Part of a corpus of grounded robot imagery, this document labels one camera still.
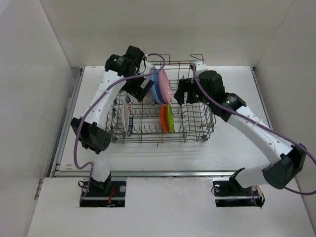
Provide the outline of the white plate teal rim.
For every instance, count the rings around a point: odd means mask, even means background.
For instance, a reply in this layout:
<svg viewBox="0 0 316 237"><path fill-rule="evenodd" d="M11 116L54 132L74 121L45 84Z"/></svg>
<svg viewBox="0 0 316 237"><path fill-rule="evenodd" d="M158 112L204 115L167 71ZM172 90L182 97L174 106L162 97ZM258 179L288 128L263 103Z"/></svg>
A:
<svg viewBox="0 0 316 237"><path fill-rule="evenodd" d="M131 99L128 95L126 95L123 101L121 121L126 135L131 136L133 133L133 107Z"/></svg>

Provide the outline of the grey wire dish rack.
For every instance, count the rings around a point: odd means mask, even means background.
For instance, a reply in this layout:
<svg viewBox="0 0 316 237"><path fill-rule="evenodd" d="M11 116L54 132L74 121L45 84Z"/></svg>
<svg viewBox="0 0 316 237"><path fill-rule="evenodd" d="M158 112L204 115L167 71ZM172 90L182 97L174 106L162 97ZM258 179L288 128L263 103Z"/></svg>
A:
<svg viewBox="0 0 316 237"><path fill-rule="evenodd" d="M203 103L179 105L172 99L174 133L164 133L160 122L161 104L150 105L146 98L141 102L131 98L133 107L133 133L127 136L121 121L121 110L127 93L124 91L114 99L106 119L105 130L112 136L112 143L167 143L204 142L214 131L215 116Z"/></svg>

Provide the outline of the white plate floral pattern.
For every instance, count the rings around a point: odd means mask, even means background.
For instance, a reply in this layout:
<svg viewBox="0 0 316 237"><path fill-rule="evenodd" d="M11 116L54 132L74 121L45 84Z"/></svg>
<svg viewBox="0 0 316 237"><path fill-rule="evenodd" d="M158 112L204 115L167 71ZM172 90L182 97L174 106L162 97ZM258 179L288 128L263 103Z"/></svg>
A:
<svg viewBox="0 0 316 237"><path fill-rule="evenodd" d="M155 99L154 99L154 97L153 97L153 95L152 95L152 93L151 93L150 91L146 94L145 98L146 98L146 101L147 101L150 105L154 106L154 105L157 104L156 101L155 101Z"/></svg>

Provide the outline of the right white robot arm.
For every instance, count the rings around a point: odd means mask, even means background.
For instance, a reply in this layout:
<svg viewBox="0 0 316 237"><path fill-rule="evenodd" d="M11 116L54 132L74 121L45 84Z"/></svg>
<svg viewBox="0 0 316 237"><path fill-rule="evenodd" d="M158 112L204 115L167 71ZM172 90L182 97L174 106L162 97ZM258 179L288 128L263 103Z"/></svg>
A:
<svg viewBox="0 0 316 237"><path fill-rule="evenodd" d="M190 104L207 105L213 114L245 135L268 160L267 164L236 171L229 181L233 194L239 195L259 184L284 189L302 170L306 157L302 147L270 132L238 95L225 91L222 77L216 71L203 71L196 79L181 79L174 98L182 105L185 96Z"/></svg>

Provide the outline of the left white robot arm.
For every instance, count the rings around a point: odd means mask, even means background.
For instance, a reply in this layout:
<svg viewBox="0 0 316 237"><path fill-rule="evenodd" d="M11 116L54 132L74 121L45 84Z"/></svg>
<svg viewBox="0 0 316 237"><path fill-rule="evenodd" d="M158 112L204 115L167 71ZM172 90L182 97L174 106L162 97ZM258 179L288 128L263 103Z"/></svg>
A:
<svg viewBox="0 0 316 237"><path fill-rule="evenodd" d="M101 82L88 108L80 118L72 118L75 167L82 170L90 166L88 180L79 182L84 194L95 191L100 196L107 195L111 188L111 172L103 158L79 165L79 145L96 155L109 147L112 136L105 130L105 125L114 100L120 91L124 91L128 94L128 104L131 103L131 97L141 102L153 86L151 82L146 86L142 85L144 80L153 74L153 70L154 65L138 47L130 45L124 55L111 55L105 63Z"/></svg>

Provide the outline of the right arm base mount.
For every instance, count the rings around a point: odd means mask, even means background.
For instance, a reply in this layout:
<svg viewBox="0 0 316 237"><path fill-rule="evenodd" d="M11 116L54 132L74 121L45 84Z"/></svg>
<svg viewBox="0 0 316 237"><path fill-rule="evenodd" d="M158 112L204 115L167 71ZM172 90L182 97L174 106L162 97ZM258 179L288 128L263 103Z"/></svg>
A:
<svg viewBox="0 0 316 237"><path fill-rule="evenodd" d="M261 208L265 204L265 196L258 186L243 188L228 177L213 178L212 183L216 207Z"/></svg>

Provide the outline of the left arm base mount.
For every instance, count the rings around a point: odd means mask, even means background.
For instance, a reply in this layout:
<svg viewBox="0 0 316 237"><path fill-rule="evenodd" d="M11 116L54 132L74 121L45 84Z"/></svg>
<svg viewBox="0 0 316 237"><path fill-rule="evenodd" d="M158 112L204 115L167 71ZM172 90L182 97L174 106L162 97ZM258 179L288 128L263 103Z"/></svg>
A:
<svg viewBox="0 0 316 237"><path fill-rule="evenodd" d="M80 207L125 207L127 189L126 178L116 178L111 175L105 182L97 182L91 178L78 181L81 188L79 198Z"/></svg>

